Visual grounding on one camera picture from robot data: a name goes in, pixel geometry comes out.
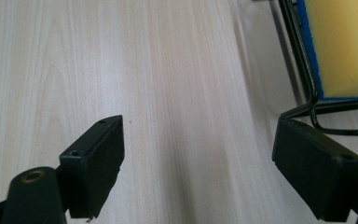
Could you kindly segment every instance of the black wire rack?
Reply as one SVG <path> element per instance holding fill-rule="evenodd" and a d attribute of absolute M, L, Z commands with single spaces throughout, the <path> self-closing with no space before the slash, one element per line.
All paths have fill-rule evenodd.
<path fill-rule="evenodd" d="M 358 135 L 358 130 L 340 130 L 323 127 L 318 121 L 318 115 L 343 112 L 358 109 L 358 100 L 349 101 L 320 101 L 320 93 L 317 78 L 312 71 L 310 58 L 302 37 L 300 22 L 296 12 L 296 1 L 279 0 L 281 12 L 286 31 L 292 45 L 292 50 L 296 59 L 299 79 L 303 86 L 307 101 L 287 112 L 281 114 L 284 118 L 298 118 L 310 116 L 313 127 L 323 133 L 339 135 Z"/>

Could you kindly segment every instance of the wooden surface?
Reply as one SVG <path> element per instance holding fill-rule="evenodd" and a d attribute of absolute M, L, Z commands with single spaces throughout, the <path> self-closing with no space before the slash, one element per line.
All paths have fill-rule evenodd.
<path fill-rule="evenodd" d="M 277 118 L 296 105 L 276 9 L 0 1 L 0 201 L 15 175 L 58 166 L 95 121 L 121 114 L 126 158 L 93 223 L 318 223 L 271 161 Z M 358 137 L 333 137 L 358 153 Z"/>

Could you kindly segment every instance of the wooden table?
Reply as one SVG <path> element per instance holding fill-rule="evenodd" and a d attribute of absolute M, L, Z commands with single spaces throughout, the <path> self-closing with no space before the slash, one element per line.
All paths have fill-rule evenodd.
<path fill-rule="evenodd" d="M 318 223 L 271 161 L 296 105 L 277 4 L 0 1 L 0 201 L 121 114 L 126 159 L 93 223 Z M 333 137 L 358 153 L 358 137 Z"/>

